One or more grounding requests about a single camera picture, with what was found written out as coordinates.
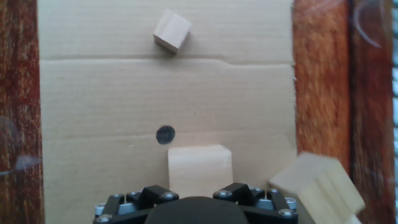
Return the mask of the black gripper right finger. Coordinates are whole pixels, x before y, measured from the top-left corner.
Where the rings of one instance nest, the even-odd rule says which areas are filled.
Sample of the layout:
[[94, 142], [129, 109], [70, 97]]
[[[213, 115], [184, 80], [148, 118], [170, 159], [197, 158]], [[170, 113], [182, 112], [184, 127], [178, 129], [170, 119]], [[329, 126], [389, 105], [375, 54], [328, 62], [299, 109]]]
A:
[[299, 223], [298, 213], [276, 189], [251, 189], [247, 184], [234, 182], [216, 191], [213, 198], [237, 205], [249, 223]]

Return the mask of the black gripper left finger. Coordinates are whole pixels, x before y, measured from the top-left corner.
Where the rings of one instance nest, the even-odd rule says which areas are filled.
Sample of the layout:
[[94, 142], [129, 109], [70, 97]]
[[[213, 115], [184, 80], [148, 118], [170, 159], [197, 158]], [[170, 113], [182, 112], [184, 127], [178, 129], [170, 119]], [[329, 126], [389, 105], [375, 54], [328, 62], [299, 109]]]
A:
[[117, 220], [131, 220], [131, 215], [137, 212], [150, 211], [156, 205], [178, 199], [179, 194], [159, 185], [144, 187], [140, 191], [126, 194], [113, 194], [105, 203], [95, 205], [93, 223], [116, 223]]

